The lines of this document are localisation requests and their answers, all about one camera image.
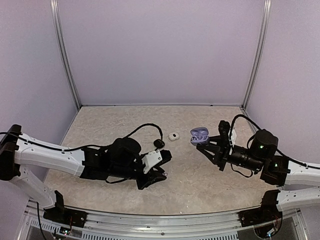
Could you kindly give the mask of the blue-grey earbud case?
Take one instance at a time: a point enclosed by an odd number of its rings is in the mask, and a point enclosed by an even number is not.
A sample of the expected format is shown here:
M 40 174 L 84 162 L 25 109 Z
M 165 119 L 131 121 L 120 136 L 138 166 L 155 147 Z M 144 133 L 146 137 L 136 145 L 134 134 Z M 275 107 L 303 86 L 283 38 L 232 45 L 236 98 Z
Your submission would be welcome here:
M 192 136 L 198 136 L 199 138 L 199 141 L 196 141 L 196 142 L 190 139 L 190 143 L 194 146 L 197 146 L 198 144 L 206 145 L 209 142 L 209 131 L 206 127 L 193 128 L 190 131 L 190 134 L 191 134 L 191 139 L 192 139 Z

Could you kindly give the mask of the black earbud charging case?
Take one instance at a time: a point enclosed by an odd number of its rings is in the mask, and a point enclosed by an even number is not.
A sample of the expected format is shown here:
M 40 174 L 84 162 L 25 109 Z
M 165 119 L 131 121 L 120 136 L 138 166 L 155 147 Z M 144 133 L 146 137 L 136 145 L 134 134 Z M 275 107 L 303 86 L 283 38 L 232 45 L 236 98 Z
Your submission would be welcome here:
M 162 149 L 165 147 L 165 143 L 161 140 L 161 139 L 156 139 L 153 142 L 153 145 L 157 148 L 157 149 Z

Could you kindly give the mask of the white earbud charging case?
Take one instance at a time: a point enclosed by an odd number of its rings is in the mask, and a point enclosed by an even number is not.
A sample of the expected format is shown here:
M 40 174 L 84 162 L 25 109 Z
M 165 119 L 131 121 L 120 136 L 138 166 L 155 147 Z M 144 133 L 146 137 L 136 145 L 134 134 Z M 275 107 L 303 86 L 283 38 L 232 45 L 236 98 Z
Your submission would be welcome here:
M 180 138 L 180 136 L 179 136 L 179 134 L 176 133 L 176 132 L 170 133 L 170 134 L 168 135 L 168 139 L 169 139 L 170 141 L 176 141 L 176 140 L 178 140 L 179 138 Z

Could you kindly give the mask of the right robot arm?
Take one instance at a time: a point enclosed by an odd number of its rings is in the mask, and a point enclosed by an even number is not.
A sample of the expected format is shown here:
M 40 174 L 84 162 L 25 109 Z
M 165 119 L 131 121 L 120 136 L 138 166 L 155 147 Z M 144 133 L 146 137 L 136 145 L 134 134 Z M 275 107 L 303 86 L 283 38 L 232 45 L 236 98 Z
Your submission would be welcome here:
M 228 135 L 221 130 L 217 136 L 209 136 L 205 127 L 191 130 L 190 142 L 204 154 L 214 165 L 223 171 L 226 164 L 250 170 L 254 175 L 260 174 L 265 183 L 279 188 L 287 185 L 307 185 L 298 190 L 267 191 L 264 199 L 270 199 L 256 210 L 256 218 L 266 222 L 275 212 L 309 207 L 320 202 L 320 166 L 299 163 L 289 157 L 276 155 L 278 138 L 269 131 L 258 130 L 252 136 L 249 148 L 235 145 L 236 133 Z

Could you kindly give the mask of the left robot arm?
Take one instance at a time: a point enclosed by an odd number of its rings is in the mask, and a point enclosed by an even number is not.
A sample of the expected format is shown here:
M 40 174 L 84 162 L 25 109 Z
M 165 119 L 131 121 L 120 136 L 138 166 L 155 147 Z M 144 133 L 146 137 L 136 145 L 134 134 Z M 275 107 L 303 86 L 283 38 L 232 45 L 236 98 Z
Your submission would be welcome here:
M 22 127 L 17 124 L 0 135 L 0 179 L 22 189 L 61 223 L 70 218 L 62 194 L 47 187 L 28 166 L 107 184 L 133 180 L 137 188 L 143 190 L 166 180 L 162 165 L 172 159 L 171 152 L 165 149 L 142 153 L 141 145 L 130 135 L 117 138 L 110 145 L 88 144 L 74 148 L 35 139 L 22 133 Z

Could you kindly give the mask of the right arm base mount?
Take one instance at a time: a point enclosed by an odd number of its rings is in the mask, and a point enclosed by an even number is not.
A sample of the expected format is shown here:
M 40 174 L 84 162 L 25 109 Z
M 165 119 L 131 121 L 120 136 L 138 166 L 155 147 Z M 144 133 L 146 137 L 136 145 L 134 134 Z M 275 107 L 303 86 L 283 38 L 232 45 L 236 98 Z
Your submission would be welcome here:
M 238 217 L 241 226 L 254 226 L 282 218 L 283 213 L 277 208 L 279 193 L 278 189 L 268 190 L 264 193 L 259 207 L 240 211 Z

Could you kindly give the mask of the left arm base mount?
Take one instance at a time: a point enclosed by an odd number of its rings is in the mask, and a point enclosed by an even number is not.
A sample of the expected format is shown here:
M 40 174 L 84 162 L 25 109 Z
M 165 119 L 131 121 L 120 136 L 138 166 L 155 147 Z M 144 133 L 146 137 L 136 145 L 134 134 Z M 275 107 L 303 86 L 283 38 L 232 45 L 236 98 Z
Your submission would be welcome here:
M 43 218 L 70 227 L 84 228 L 88 213 L 82 210 L 67 208 L 63 195 L 55 190 L 55 202 L 51 208 L 45 208 Z

